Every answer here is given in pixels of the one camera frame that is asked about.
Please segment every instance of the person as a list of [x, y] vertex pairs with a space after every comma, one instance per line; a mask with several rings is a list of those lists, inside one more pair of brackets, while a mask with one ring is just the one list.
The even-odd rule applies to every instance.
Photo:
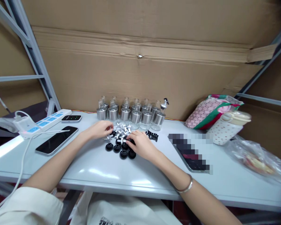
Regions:
[[[110, 134], [112, 130], [112, 122], [99, 121], [78, 134], [2, 205], [0, 225], [58, 224], [63, 203], [50, 193], [82, 146], [91, 139]], [[203, 224], [241, 224], [215, 196], [159, 151], [144, 132], [133, 131], [127, 139], [133, 139], [135, 142], [135, 145], [126, 142], [130, 148], [167, 176]], [[175, 225], [181, 223], [158, 199], [84, 192], [71, 224]]]

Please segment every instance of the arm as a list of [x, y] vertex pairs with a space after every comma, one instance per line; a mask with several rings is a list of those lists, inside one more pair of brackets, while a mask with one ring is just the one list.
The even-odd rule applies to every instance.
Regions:
[[[190, 177], [178, 166], [172, 163], [160, 152], [144, 132], [135, 131], [127, 139], [133, 139], [136, 145], [126, 143], [141, 157], [152, 162], [172, 182], [178, 190], [186, 189], [190, 184]], [[208, 190], [197, 181], [189, 191], [181, 194], [181, 197], [204, 224], [241, 224], [240, 221]]]
[[36, 171], [22, 187], [38, 188], [51, 192], [61, 180], [63, 174], [75, 158], [79, 150], [91, 139], [102, 138], [110, 134], [113, 124], [110, 121], [99, 121], [81, 132], [71, 143], [52, 157]]

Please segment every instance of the white table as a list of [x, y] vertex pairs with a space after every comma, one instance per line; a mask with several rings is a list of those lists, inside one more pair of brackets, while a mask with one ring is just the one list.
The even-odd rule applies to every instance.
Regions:
[[[78, 133], [97, 121], [96, 114], [73, 112], [73, 115], [82, 115], [80, 123], [70, 125], [78, 127]], [[68, 124], [58, 123], [50, 130], [61, 130], [65, 126]], [[226, 206], [281, 212], [281, 184], [269, 183], [235, 162], [224, 152], [226, 146], [205, 144], [205, 140], [194, 139], [195, 134], [200, 134], [201, 131], [189, 129], [179, 121], [165, 120], [161, 131], [157, 133], [158, 142], [153, 142], [156, 147], [182, 170], [191, 173], [194, 179]], [[191, 137], [191, 143], [195, 144], [199, 153], [204, 154], [203, 158], [210, 160], [210, 164], [213, 165], [212, 174], [190, 172], [169, 141], [169, 133], [188, 134]], [[21, 183], [51, 158], [34, 152], [37, 146], [51, 136], [42, 134], [32, 140], [25, 157]], [[22, 154], [27, 142], [18, 136], [0, 146], [0, 181], [17, 181]], [[122, 160], [119, 154], [106, 151], [105, 145], [106, 142], [102, 139], [86, 144], [64, 174], [60, 185], [75, 190], [181, 200], [168, 179], [149, 161], [139, 156], [136, 156], [134, 160], [129, 158]]]

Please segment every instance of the metal shelf frame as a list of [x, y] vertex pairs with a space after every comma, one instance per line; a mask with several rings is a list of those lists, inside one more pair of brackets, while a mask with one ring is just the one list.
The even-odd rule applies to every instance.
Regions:
[[260, 62], [256, 62], [257, 65], [264, 65], [260, 71], [257, 72], [257, 74], [240, 90], [239, 93], [236, 94], [236, 98], [240, 99], [240, 97], [254, 99], [260, 102], [266, 102], [274, 105], [281, 106], [281, 101], [275, 100], [275, 99], [269, 99], [254, 95], [248, 95], [246, 92], [250, 89], [250, 87], [258, 80], [258, 78], [263, 74], [263, 72], [272, 64], [272, 62], [281, 54], [281, 32], [278, 34], [278, 36], [273, 40], [271, 44], [278, 44], [276, 51], [274, 53], [274, 56], [272, 59], [269, 60], [263, 60]]
[[0, 4], [0, 19], [8, 24], [21, 39], [35, 71], [35, 75], [0, 77], [0, 82], [38, 79], [49, 102], [49, 107], [54, 110], [55, 106], [57, 110], [61, 110], [58, 98], [54, 91], [21, 0], [4, 0], [4, 2], [9, 14]]

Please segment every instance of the silver bracelet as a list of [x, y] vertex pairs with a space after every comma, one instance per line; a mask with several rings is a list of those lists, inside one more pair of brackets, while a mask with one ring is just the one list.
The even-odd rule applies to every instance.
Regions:
[[192, 177], [190, 174], [188, 174], [188, 175], [190, 176], [190, 185], [189, 185], [185, 190], [183, 190], [183, 191], [179, 191], [179, 190], [177, 190], [177, 189], [175, 188], [176, 191], [177, 191], [178, 193], [180, 193], [180, 194], [189, 191], [189, 190], [191, 189], [191, 186], [193, 185], [193, 177]]

